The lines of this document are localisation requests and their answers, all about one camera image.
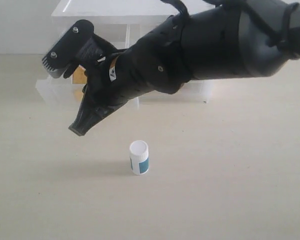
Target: small label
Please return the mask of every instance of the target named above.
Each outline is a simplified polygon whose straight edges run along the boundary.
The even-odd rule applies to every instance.
[[[109,77],[110,81],[113,82],[114,80],[117,79],[117,74],[116,74],[116,62],[119,56],[117,56],[115,59],[113,59],[110,69],[109,69]]]

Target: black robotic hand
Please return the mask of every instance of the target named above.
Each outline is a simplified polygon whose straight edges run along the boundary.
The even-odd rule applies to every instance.
[[[189,15],[180,0],[161,1],[179,14],[128,49],[115,48],[80,20],[42,59],[54,78],[85,68],[84,96],[69,127],[78,136],[145,93],[174,94],[190,80],[269,77],[300,58],[299,3],[205,0],[216,8]]]

